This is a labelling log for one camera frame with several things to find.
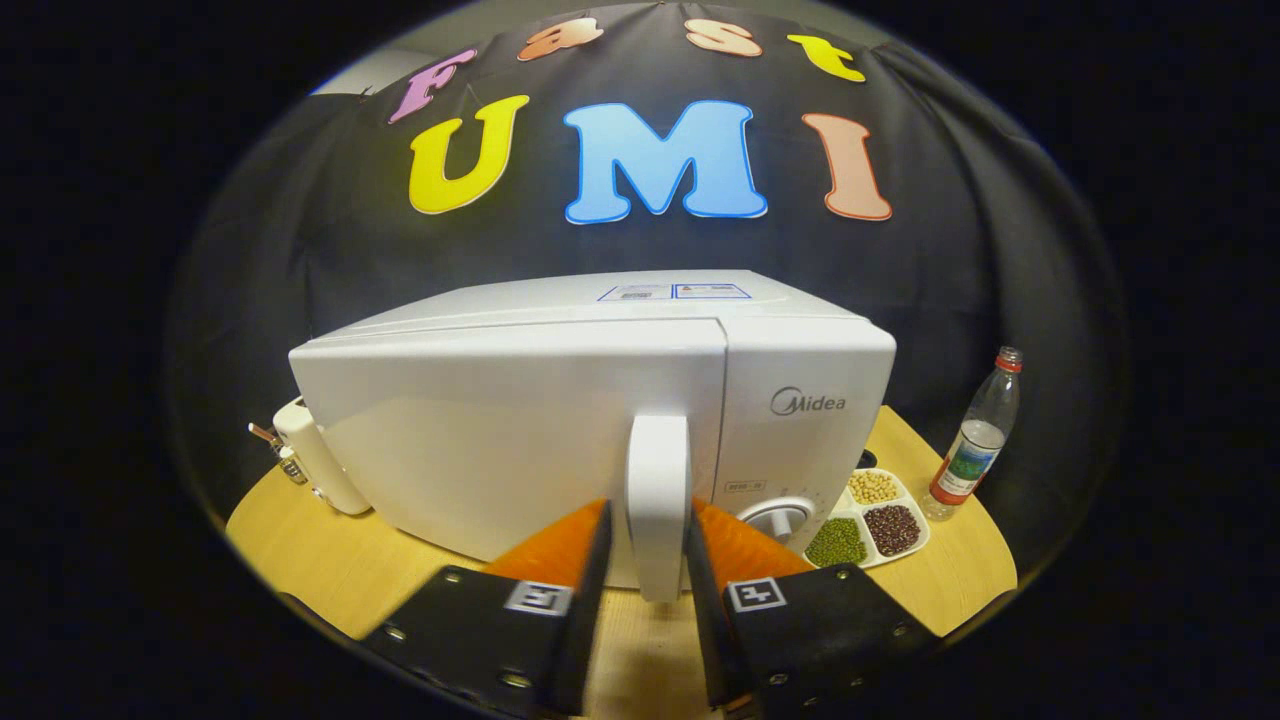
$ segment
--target midea logo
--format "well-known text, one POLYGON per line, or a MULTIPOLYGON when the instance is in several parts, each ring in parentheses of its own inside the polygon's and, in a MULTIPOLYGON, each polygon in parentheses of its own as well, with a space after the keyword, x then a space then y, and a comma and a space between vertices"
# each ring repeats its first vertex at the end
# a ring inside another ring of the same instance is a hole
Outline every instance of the midea logo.
POLYGON ((773 401, 769 402, 769 410, 773 410, 774 415, 782 416, 791 415, 796 411, 812 413, 814 410, 844 409, 844 397, 827 397, 826 395, 818 397, 805 397, 804 392, 794 386, 787 386, 773 393, 773 401))

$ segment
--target microwave control knob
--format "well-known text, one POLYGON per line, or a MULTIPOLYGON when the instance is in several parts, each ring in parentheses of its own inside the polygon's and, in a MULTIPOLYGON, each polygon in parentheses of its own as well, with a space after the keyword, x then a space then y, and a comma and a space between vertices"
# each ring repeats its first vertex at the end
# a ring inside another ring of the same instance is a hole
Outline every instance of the microwave control knob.
POLYGON ((746 518, 745 521, 756 530, 786 544, 808 518, 809 514, 800 507, 781 506, 755 512, 750 518, 746 518))

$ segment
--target red beans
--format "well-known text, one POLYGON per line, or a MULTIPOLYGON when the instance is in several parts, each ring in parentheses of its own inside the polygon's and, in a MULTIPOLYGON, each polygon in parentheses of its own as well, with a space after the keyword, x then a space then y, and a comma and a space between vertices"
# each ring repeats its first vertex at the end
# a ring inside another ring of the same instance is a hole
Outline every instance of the red beans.
POLYGON ((867 520, 876 550, 886 557, 906 551, 920 539, 920 527, 915 524, 911 511, 901 505, 868 510, 863 519, 867 520))

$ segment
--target yellow letter u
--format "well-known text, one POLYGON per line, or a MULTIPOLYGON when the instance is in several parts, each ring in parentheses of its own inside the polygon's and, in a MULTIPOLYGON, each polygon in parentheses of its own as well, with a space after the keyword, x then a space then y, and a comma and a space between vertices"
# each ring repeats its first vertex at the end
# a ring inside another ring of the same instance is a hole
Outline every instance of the yellow letter u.
POLYGON ((408 201, 413 209, 438 215, 470 205, 489 192, 511 158, 516 110, 527 102, 527 95, 512 95, 480 108, 476 113, 476 119, 484 122, 480 159, 470 173, 457 179, 444 177, 444 156, 449 151, 449 137, 462 127, 462 120, 445 120, 415 137, 408 145, 413 151, 413 165, 408 172, 408 201))

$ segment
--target red bottle cap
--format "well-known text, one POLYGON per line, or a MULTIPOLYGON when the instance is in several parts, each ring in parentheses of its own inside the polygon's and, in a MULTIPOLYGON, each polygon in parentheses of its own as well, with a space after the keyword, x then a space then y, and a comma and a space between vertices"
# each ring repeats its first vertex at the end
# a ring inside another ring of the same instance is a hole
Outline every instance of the red bottle cap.
POLYGON ((1004 346, 1000 355, 996 355, 996 366, 1010 373, 1023 372, 1023 352, 1016 347, 1004 346))

